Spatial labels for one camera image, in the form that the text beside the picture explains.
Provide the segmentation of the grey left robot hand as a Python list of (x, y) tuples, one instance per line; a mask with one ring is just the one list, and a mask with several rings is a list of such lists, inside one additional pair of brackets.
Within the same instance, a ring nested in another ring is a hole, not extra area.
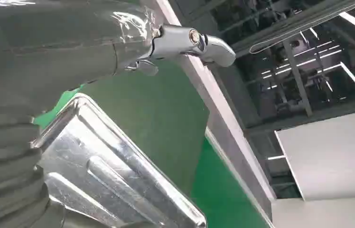
[(64, 91), (154, 60), (192, 55), (228, 67), (220, 38), (116, 0), (0, 0), (0, 125), (51, 110)]

